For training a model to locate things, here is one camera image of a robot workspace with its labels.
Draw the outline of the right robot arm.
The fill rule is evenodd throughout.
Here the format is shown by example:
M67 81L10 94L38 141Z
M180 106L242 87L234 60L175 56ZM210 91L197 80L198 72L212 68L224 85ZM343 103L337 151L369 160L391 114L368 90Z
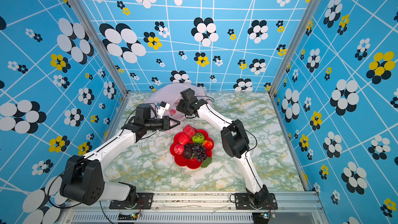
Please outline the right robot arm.
M224 151L236 161L244 177L251 206L262 208L269 201L269 191L252 161L249 138L242 122L221 115L205 99L199 99L192 89L181 91L180 94L181 100L176 109L188 116L199 117L220 131Z

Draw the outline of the small red orange fruit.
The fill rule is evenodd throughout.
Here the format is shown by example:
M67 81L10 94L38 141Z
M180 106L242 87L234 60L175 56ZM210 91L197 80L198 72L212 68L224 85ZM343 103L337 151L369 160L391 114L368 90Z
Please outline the small red orange fruit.
M202 146L204 146L207 150L212 150L214 144L213 144L213 142L210 141L210 140L205 140L205 141L202 143Z

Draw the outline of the pink plastic bag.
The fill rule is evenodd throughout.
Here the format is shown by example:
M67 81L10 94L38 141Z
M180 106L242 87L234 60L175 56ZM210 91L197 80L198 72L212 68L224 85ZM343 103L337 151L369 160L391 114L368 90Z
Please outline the pink plastic bag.
M186 117L183 113L178 112L176 107L179 100L182 99L180 93L186 89L192 89L195 96L205 96L205 91L203 88L190 84L170 84L161 88L154 95L149 97L144 103L157 104L164 101L170 105L169 109L165 112L165 115L170 116L178 121L183 121Z

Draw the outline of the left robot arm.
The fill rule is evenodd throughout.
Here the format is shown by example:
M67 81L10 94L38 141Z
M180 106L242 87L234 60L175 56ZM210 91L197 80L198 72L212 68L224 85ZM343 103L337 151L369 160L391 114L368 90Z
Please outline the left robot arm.
M180 121L156 113L152 104L140 104L121 130L100 147L85 155L68 159L61 175L60 195L80 204L113 200L134 207L138 202L136 187L127 183L106 182L104 169L119 154L140 141L149 131L167 131Z

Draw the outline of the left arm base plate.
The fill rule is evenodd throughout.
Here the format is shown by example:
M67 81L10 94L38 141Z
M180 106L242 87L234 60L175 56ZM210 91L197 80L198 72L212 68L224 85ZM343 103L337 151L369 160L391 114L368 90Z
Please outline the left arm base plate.
M109 209L118 210L148 210L151 209L154 193L137 193L134 197L127 200L112 200Z

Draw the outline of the red flower-shaped plate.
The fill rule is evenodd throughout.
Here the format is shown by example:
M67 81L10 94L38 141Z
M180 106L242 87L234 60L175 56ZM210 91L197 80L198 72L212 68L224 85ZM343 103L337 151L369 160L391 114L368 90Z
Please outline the red flower-shaped plate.
M178 139L183 134L183 132L177 133L173 138L173 143L170 146L170 153L174 157L175 163L180 167L187 167L192 170L196 170L198 168L205 168L212 162L212 150L214 148L214 141L209 136L208 132L203 129L196 129L197 133L202 133L205 137L205 141L209 141L212 143L212 147L205 147L207 158L204 161L197 160L194 155L191 156L190 159L186 159L183 157L183 154L177 154L174 150L175 146L179 144Z

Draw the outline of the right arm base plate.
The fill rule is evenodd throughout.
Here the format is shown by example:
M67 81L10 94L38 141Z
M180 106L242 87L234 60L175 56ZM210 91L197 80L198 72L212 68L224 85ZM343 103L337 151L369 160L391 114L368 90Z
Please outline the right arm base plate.
M269 193L264 194L249 194L249 193L235 193L232 201L235 203L237 210L277 210L278 204L275 195Z

